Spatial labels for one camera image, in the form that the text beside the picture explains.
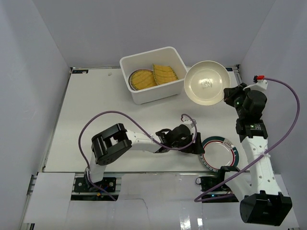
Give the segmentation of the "green red rimmed plate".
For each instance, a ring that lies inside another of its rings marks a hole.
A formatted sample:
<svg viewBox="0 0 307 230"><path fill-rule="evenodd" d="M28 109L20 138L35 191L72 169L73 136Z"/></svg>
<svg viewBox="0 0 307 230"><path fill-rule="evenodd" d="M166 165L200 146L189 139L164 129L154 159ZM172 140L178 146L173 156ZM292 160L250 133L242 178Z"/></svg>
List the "green red rimmed plate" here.
<svg viewBox="0 0 307 230"><path fill-rule="evenodd" d="M208 170L217 173L222 166L238 166L239 152L230 140L212 136L202 141L202 147L204 153L199 159Z"/></svg>

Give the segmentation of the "cream white plate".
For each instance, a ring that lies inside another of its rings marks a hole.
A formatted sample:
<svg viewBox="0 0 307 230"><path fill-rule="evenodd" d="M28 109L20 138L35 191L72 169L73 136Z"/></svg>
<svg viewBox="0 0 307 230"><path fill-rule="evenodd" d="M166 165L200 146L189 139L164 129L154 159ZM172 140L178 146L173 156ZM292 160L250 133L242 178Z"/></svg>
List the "cream white plate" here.
<svg viewBox="0 0 307 230"><path fill-rule="evenodd" d="M215 61L201 61L193 65L184 78L186 95L194 103L210 106L224 99L224 89L231 86L226 68Z"/></svg>

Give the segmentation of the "fan-shaped bamboo woven tray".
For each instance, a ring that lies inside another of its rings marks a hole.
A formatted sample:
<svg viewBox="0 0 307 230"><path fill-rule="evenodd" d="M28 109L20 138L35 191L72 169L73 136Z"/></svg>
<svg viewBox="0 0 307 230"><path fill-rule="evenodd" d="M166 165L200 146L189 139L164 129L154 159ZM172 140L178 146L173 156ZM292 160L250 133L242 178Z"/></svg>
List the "fan-shaped bamboo woven tray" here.
<svg viewBox="0 0 307 230"><path fill-rule="evenodd" d="M179 80L178 76L170 66L152 64L153 77L157 85L162 85Z"/></svg>

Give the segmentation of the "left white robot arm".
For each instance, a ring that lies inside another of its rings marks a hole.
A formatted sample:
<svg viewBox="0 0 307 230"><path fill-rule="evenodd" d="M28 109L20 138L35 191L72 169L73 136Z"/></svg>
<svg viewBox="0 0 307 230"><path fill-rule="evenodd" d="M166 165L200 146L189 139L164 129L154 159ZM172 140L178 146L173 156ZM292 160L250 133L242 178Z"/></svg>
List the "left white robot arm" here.
<svg viewBox="0 0 307 230"><path fill-rule="evenodd" d="M191 131L193 127L193 124L184 122L172 130L162 129L148 137L143 133L127 130L122 123L118 123L94 135L90 169L84 172L85 186L90 191L97 191L101 187L106 166L129 150L166 153L171 149L179 149L183 153L204 154L201 134L198 132L194 135Z"/></svg>

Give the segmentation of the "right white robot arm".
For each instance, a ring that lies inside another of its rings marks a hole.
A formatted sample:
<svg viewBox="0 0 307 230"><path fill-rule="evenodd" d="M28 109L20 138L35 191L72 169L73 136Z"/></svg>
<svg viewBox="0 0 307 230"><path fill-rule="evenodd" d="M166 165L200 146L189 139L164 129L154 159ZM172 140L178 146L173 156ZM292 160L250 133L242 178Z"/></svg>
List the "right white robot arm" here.
<svg viewBox="0 0 307 230"><path fill-rule="evenodd" d="M268 149L268 134L262 120L267 97L259 90L252 90L242 83L224 89L224 102L234 107L238 119L236 132L247 156L251 182L245 170L235 166L220 168L216 180L222 191L232 190L240 202L239 212L244 223L280 226L292 208L292 200L284 196L276 182Z"/></svg>

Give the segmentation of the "white plastic bin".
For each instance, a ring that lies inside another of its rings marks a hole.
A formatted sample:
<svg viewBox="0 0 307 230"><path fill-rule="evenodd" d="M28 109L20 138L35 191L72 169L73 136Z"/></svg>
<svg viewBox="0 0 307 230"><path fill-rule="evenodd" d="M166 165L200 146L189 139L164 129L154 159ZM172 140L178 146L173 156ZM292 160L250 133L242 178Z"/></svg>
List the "white plastic bin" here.
<svg viewBox="0 0 307 230"><path fill-rule="evenodd" d="M171 46L122 57L119 63L127 88L136 104L180 94L188 71L177 50ZM130 75L138 69L151 69L152 64L170 66L177 74L178 80L143 90L134 90L129 83Z"/></svg>

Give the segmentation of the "left blue table label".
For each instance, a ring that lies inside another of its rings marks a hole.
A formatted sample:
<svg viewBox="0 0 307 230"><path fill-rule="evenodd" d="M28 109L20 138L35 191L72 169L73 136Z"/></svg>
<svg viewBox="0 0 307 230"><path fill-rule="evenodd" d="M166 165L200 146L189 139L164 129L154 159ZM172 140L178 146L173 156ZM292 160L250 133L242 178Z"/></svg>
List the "left blue table label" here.
<svg viewBox="0 0 307 230"><path fill-rule="evenodd" d="M87 74L88 70L87 69L73 69L72 74Z"/></svg>

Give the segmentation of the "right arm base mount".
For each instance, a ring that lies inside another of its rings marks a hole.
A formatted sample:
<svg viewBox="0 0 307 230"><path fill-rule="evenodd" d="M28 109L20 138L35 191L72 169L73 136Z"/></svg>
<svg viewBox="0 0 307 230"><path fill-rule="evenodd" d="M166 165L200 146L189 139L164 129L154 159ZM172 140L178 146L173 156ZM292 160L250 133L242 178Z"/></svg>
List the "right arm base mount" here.
<svg viewBox="0 0 307 230"><path fill-rule="evenodd" d="M195 180L196 185L199 185L201 187L201 192L205 192L211 187L214 187L217 185L218 179L213 176L202 176L198 177ZM202 196L201 199L209 199L209 198L216 198L216 197L223 197L232 194L232 190L227 185L222 185L219 188L216 188L215 190L207 193L206 195ZM203 203L237 203L237 198L233 195L230 197L224 197L221 199L214 199L209 201L203 201Z"/></svg>

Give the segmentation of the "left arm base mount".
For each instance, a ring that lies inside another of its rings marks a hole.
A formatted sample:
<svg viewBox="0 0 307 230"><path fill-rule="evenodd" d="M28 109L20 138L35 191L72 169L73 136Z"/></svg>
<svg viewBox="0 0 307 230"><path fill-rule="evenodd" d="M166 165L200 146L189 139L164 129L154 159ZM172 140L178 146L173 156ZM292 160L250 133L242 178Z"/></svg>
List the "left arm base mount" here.
<svg viewBox="0 0 307 230"><path fill-rule="evenodd" d="M116 192L116 177L105 177L102 181L95 183L100 188L103 188L108 193L112 194ZM115 201L118 199L118 195L113 195ZM114 201L105 192L93 187L87 183L85 177L75 178L74 187L71 194L72 201Z"/></svg>

